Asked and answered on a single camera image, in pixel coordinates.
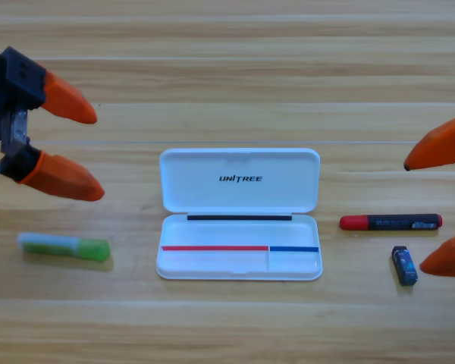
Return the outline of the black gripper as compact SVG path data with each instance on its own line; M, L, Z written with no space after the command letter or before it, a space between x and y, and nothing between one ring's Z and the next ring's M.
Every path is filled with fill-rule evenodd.
M12 47L0 53L0 174L39 192L94 202L105 191L82 165L30 145L27 114L39 107L81 124L95 124L92 105L78 88Z

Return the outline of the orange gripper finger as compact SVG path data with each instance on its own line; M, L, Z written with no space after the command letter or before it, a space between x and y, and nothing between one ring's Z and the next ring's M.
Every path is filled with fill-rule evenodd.
M419 267L429 275L455 277L455 237L442 243Z
M429 131L411 150L406 171L455 164L455 118Z

